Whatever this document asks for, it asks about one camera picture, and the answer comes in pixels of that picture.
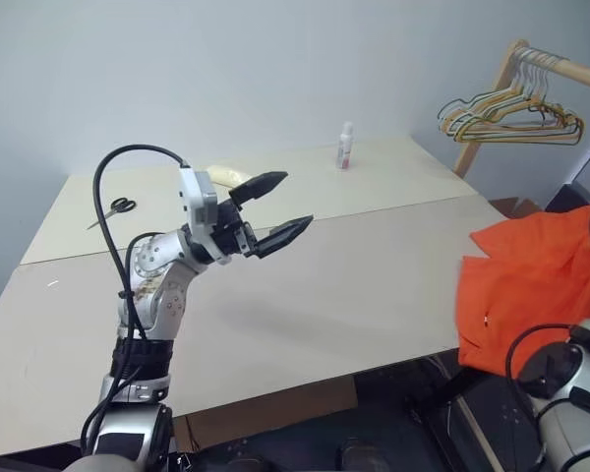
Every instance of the wooden rod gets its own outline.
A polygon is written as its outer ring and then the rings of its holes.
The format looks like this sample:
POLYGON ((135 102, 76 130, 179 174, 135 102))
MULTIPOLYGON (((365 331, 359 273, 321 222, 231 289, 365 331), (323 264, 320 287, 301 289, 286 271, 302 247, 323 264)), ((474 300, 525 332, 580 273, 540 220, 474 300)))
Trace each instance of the wooden rod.
MULTIPOLYGON (((539 49, 534 49, 532 47, 522 47, 520 50, 516 51, 516 55, 520 54, 524 50, 537 50, 538 52, 544 52, 539 49)), ((538 56, 533 54, 527 54, 522 57, 522 61, 528 62, 535 66, 538 66, 541 69, 545 69, 551 72, 555 72, 564 77, 568 77, 569 79, 573 79, 585 86, 590 87, 590 67, 583 66, 581 64, 577 64, 576 62, 572 62, 568 59, 560 59, 559 62, 556 62, 553 65, 547 65, 541 58, 538 59, 538 56)))
MULTIPOLYGON (((513 73, 515 72, 515 61, 512 60, 513 54, 521 47, 527 47, 528 45, 529 43, 524 39, 516 39, 509 45, 502 58, 501 67, 499 68, 499 73, 496 75, 492 89, 504 89, 511 84, 511 79, 513 79, 513 73)), ((465 143, 461 147, 461 153, 454 164, 453 172, 456 175, 461 178, 465 177, 480 147, 480 143, 465 143)))

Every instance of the scissors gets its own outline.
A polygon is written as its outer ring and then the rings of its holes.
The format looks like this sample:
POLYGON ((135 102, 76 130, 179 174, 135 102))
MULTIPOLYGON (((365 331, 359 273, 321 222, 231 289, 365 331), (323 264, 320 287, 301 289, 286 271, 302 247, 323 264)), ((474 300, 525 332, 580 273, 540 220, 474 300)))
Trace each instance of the scissors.
MULTIPOLYGON (((112 214, 115 213, 126 213, 127 211, 131 211, 132 209, 134 209, 136 207, 136 201, 134 200, 129 200, 126 197, 121 197, 119 199, 114 200, 110 207, 111 210, 108 211, 104 218, 107 219, 109 216, 111 216, 112 214)), ((88 229, 92 229, 95 227, 95 225, 98 224, 98 221, 96 223, 91 224, 90 226, 88 226, 86 228, 86 230, 88 229)))

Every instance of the cardboard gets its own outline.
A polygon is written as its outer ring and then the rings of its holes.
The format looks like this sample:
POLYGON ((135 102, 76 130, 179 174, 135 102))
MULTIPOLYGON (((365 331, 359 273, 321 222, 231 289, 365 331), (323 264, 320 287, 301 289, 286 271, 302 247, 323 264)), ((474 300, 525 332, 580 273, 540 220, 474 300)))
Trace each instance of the cardboard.
POLYGON ((192 437, 206 448, 356 406, 354 380, 344 376, 177 417, 175 439, 180 451, 192 452, 192 437))
POLYGON ((510 219, 524 218, 529 214, 542 211, 539 206, 529 199, 524 199, 518 204, 518 197, 490 200, 490 205, 510 219))

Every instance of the white table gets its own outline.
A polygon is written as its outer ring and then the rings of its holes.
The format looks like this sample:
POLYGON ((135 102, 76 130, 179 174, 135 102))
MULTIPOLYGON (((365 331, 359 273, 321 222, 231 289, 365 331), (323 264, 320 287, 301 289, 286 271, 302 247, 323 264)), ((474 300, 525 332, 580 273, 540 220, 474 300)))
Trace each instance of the white table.
MULTIPOLYGON (((244 205, 242 214, 255 228, 270 228, 310 213, 315 219, 324 219, 476 195, 472 187, 408 138, 355 144, 348 171, 334 167, 335 154, 336 147, 314 147, 240 156, 221 163, 250 175, 269 170, 289 173, 269 195, 244 205)), ((135 210, 109 220, 118 247, 126 248, 134 236, 145 231, 178 228, 185 217, 178 190, 179 172, 174 165, 105 172, 103 202, 118 197, 138 202, 135 210)), ((224 187, 216 186, 216 191, 219 201, 227 198, 224 187)), ((91 175, 72 175, 22 264, 107 251, 100 231, 86 230, 93 221, 91 175)))
MULTIPOLYGON (((468 233, 501 219, 452 195, 317 220, 265 260, 210 267, 189 290, 166 403, 185 414, 455 347, 460 260, 481 254, 468 233)), ((0 454, 78 436, 118 289, 104 253, 15 270, 0 298, 0 454)))

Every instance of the hanger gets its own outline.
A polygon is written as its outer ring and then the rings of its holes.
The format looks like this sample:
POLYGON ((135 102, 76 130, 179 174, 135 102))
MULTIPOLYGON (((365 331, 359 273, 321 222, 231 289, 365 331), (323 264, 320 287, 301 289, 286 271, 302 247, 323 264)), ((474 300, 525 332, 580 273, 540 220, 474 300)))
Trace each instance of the hanger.
POLYGON ((459 107, 462 100, 445 105, 441 111, 447 109, 448 114, 441 115, 442 131, 462 143, 577 144, 583 134, 583 120, 560 105, 546 102, 548 69, 561 58, 536 49, 524 49, 514 55, 518 68, 511 85, 496 92, 476 95, 470 100, 469 108, 459 107), (527 56, 544 67, 530 61, 520 64, 527 56), (540 113, 542 120, 502 123, 505 116, 525 110, 540 113))
POLYGON ((520 53, 514 52, 512 55, 515 60, 515 75, 508 88, 496 90, 490 94, 484 94, 481 99, 475 100, 472 106, 467 109, 457 109, 452 111, 443 119, 440 129, 449 136, 454 136, 458 127, 461 126, 464 121, 475 116, 480 116, 487 107, 499 103, 510 103, 509 100, 513 100, 513 102, 520 101, 521 97, 524 95, 525 84, 529 80, 527 64, 522 62, 522 58, 531 52, 532 50, 526 50, 520 53))

